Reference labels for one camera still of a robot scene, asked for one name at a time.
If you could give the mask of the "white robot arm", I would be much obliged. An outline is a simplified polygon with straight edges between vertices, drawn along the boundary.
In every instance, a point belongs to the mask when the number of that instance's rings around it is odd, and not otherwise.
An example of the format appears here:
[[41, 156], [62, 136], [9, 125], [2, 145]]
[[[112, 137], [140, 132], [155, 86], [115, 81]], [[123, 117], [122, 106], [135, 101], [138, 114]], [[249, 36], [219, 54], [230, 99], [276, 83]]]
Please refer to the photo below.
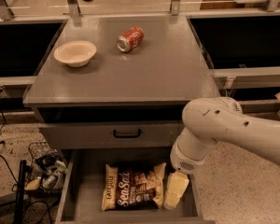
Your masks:
[[169, 175], [163, 206], [175, 209], [207, 154], [219, 142], [246, 149], [280, 166], [280, 121], [259, 119], [243, 113], [230, 97], [198, 98], [182, 112], [184, 129], [170, 154], [175, 172]]

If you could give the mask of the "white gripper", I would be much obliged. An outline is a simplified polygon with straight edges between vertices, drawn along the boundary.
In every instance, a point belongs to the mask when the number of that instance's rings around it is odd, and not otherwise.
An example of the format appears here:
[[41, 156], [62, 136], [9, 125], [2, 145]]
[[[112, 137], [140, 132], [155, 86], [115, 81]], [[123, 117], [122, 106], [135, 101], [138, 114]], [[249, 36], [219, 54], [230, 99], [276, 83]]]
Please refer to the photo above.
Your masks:
[[170, 173], [167, 180], [167, 192], [164, 196], [163, 207], [168, 210], [177, 207], [179, 203], [178, 197], [183, 196], [189, 184], [187, 175], [195, 174], [203, 166], [204, 160], [195, 161], [190, 159], [182, 153], [178, 143], [175, 142], [171, 149], [170, 162], [176, 171]]

